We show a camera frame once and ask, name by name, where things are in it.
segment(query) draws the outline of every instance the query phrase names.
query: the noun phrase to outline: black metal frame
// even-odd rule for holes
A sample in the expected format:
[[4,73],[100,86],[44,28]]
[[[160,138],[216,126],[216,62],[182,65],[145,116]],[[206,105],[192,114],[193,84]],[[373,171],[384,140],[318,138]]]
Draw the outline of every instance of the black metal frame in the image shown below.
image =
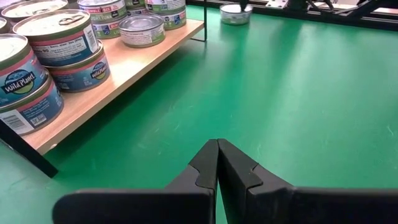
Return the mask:
[[53,222],[216,224],[218,183],[229,224],[398,223],[397,189],[297,187],[225,139],[210,139],[164,189],[65,195],[53,207]]
[[[219,8],[223,4],[231,4],[236,2],[236,0],[231,1],[220,1],[220,0],[187,0],[187,4],[195,5],[195,6],[206,6]],[[249,1],[249,4],[253,6],[253,12],[258,14],[265,14],[269,16],[280,16],[280,17],[288,17],[293,19],[304,19],[308,21],[315,22],[326,22],[332,24],[340,24],[347,26],[357,26],[357,27],[366,27],[373,29],[382,29],[382,30],[393,30],[398,31],[398,15],[386,14],[381,12],[371,12],[369,9],[372,9],[371,3],[369,6],[371,7],[363,7],[363,10],[357,11],[355,13],[347,11],[345,14],[341,13],[321,13],[320,11],[314,9],[313,7],[309,7],[307,11],[296,11],[291,9],[273,9],[266,7],[268,1]]]
[[11,149],[16,151],[30,163],[40,169],[45,175],[54,177],[58,170],[48,160],[44,159],[32,146],[24,141],[9,126],[0,120],[0,137]]
[[192,40],[197,40],[200,42],[206,42],[207,41],[207,0],[203,1],[203,26],[205,29],[205,38],[203,40],[197,39],[197,38],[191,38]]

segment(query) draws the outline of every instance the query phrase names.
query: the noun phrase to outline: blue can label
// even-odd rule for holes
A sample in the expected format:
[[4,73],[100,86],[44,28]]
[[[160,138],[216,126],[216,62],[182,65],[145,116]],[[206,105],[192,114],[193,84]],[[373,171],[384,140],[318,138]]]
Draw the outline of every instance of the blue can label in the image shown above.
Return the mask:
[[0,119],[17,134],[25,134],[37,129],[54,117],[63,108],[63,99],[53,81],[50,88],[34,101],[15,110],[0,114]]
[[143,9],[128,9],[127,10],[127,16],[135,16],[139,14],[148,14],[148,11],[146,8]]
[[104,82],[110,74],[105,54],[94,62],[74,70],[50,71],[62,91],[83,91]]
[[15,65],[0,71],[0,106],[16,102],[40,88],[47,79],[33,51]]
[[30,44],[41,64],[52,67],[81,62],[98,50],[98,42],[91,25],[67,37]]

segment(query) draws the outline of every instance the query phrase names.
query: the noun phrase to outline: wild planet logo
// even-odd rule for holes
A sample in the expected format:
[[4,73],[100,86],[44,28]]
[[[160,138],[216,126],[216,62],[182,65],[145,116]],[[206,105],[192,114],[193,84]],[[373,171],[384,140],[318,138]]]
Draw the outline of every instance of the wild planet logo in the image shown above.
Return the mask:
[[25,94],[33,89],[35,79],[36,76],[33,74],[33,72],[19,69],[13,71],[7,76],[4,86],[2,86],[1,89],[6,94]]
[[92,78],[101,80],[106,75],[106,69],[107,69],[106,64],[103,62],[99,62],[94,66],[93,72],[90,75]]

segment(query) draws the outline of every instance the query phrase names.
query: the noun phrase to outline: can label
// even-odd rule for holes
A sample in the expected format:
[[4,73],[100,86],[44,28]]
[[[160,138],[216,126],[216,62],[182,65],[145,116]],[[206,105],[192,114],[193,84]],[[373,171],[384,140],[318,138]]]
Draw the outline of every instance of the can label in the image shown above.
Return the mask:
[[164,29],[175,29],[183,26],[187,22],[185,10],[169,16],[162,16],[164,20]]
[[80,9],[90,13],[90,18],[93,22],[111,21],[124,17],[127,14],[126,5],[123,0],[105,6],[79,7]]
[[20,62],[0,71],[0,106],[28,96],[40,88],[46,79],[43,66],[30,50]]
[[98,50],[91,25],[67,37],[30,44],[41,64],[52,67],[80,62]]
[[164,12],[179,10],[185,7],[185,0],[145,0],[149,11]]
[[227,13],[221,11],[221,21],[227,24],[245,24],[249,22],[249,13]]
[[135,15],[141,15],[141,14],[148,14],[149,12],[147,11],[146,8],[143,9],[128,9],[127,10],[127,16],[135,16]]
[[126,7],[134,9],[137,7],[145,7],[145,0],[124,0]]
[[142,32],[128,32],[120,30],[122,40],[129,45],[146,45],[153,42],[158,42],[164,38],[163,26],[156,27],[155,29],[142,31]]
[[110,39],[120,36],[119,22],[112,22],[109,24],[93,24],[95,37],[98,39]]
[[82,91],[104,82],[110,74],[105,54],[94,62],[73,70],[51,71],[55,83],[62,91]]
[[56,117],[62,108],[63,99],[52,83],[42,96],[15,110],[1,113],[0,119],[17,134],[25,134]]

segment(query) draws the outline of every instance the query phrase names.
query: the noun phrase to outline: green floor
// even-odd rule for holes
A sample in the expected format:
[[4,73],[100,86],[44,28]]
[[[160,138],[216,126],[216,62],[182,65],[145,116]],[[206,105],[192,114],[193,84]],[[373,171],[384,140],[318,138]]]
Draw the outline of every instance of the green floor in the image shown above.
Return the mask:
[[208,19],[207,44],[189,40],[46,155],[53,180],[2,147],[0,223],[51,223],[55,201],[81,188],[161,188],[209,138],[294,185],[398,187],[396,33]]

